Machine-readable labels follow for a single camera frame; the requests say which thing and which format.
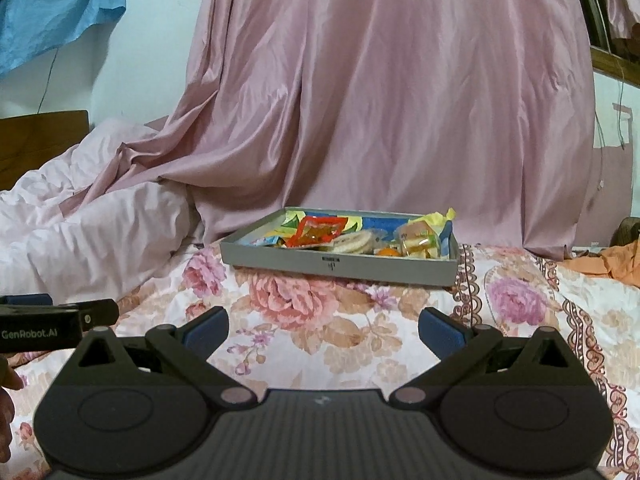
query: triangular cutout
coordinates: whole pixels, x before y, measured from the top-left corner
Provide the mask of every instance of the triangular cutout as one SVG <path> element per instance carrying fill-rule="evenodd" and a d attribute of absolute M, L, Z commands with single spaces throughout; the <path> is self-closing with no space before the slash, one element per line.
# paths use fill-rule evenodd
<path fill-rule="evenodd" d="M 557 368 L 568 367 L 566 359 L 553 342 L 550 342 L 549 345 L 546 346 L 545 352 L 540 359 L 540 364 L 544 366 L 555 366 Z"/>
<path fill-rule="evenodd" d="M 104 339 L 96 339 L 82 356 L 79 366 L 106 365 L 115 362 L 113 354 Z"/>

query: crumpled white bedding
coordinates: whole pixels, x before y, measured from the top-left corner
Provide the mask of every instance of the crumpled white bedding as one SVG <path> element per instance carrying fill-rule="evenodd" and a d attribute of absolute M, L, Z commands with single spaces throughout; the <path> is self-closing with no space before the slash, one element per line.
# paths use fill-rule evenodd
<path fill-rule="evenodd" d="M 58 206 L 91 184 L 123 142 L 157 134 L 107 121 L 0 192 L 0 296 L 47 293 L 55 303 L 119 300 L 170 259 L 192 227 L 182 184 L 146 182 L 118 190 L 66 219 Z"/>

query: human hand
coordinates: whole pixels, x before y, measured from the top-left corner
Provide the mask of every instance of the human hand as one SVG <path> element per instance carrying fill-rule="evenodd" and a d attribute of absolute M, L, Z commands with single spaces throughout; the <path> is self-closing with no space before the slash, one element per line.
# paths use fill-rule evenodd
<path fill-rule="evenodd" d="M 11 423 L 15 416 L 15 406 L 6 388 L 20 390 L 23 387 L 22 379 L 16 371 L 7 367 L 0 387 L 0 463 L 4 464 L 11 458 L 9 444 L 13 439 Z"/>

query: ribbed black surface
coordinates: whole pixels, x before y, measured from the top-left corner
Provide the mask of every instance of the ribbed black surface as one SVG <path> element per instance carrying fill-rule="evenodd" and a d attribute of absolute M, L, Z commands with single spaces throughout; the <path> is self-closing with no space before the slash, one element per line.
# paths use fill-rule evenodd
<path fill-rule="evenodd" d="M 167 438 L 170 436 L 168 425 Z M 71 480 L 53 474 L 50 480 Z M 149 480 L 500 480 L 455 454 L 427 416 L 377 392 L 272 392 L 220 418 L 204 444 Z M 565 480 L 601 480 L 595 472 Z"/>

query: logo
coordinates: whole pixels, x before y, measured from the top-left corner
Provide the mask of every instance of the logo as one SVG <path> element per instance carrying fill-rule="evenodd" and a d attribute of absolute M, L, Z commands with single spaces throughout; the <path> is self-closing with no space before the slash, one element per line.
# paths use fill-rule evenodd
<path fill-rule="evenodd" d="M 0 336 L 2 336 L 2 339 L 42 339 L 46 337 L 57 337 L 58 330 L 55 328 L 44 328 L 42 330 L 15 330 L 14 332 L 2 330 Z"/>

